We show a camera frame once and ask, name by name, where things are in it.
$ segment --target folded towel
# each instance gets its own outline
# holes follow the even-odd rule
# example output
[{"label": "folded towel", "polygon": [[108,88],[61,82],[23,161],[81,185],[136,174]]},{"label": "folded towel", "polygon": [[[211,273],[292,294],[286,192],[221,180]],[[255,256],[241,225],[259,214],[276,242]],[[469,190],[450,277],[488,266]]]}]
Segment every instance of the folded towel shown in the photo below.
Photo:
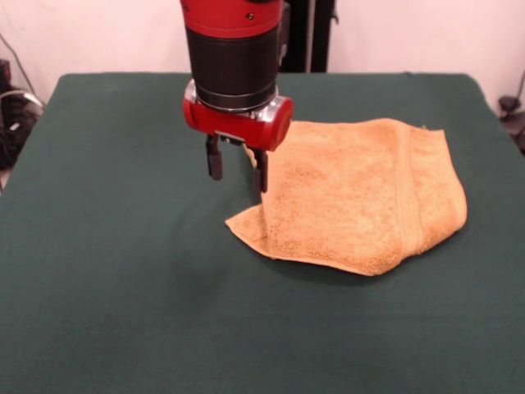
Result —
[{"label": "folded towel", "polygon": [[379,119],[292,123],[262,203],[226,221],[272,259],[383,274],[467,220],[444,131]]}]

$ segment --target green tablecloth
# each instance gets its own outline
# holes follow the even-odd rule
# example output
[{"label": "green tablecloth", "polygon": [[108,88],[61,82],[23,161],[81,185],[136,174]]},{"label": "green tablecloth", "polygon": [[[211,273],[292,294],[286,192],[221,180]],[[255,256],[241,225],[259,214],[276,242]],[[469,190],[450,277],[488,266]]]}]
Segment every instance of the green tablecloth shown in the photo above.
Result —
[{"label": "green tablecloth", "polygon": [[384,277],[265,259],[186,75],[61,79],[0,199],[0,392],[525,392],[525,162],[466,76],[287,75],[296,118],[443,128],[467,226]]}]

